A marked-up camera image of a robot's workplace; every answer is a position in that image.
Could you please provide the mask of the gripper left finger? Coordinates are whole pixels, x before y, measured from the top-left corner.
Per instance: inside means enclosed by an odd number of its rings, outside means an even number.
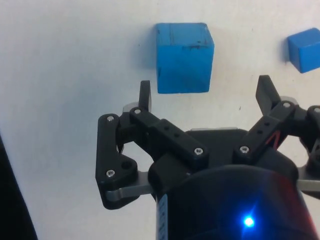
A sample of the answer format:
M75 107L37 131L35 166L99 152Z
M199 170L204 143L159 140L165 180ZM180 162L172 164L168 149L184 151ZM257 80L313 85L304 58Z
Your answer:
M137 162L123 154L130 142L152 158L148 171L139 171ZM202 143L151 113L148 80L140 83L138 101L126 105L121 115L98 119L95 179L106 209L120 209L141 195L158 200L208 165L209 151Z

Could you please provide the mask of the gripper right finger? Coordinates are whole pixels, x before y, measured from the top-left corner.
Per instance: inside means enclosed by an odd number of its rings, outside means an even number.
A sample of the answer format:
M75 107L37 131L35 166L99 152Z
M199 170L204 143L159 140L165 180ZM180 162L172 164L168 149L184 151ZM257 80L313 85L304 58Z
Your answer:
M300 139L308 152L306 168L320 171L320 107L303 109L282 100L269 75L258 78L255 97L262 112L260 120L234 148L236 163L255 164L266 149L277 150L287 136Z

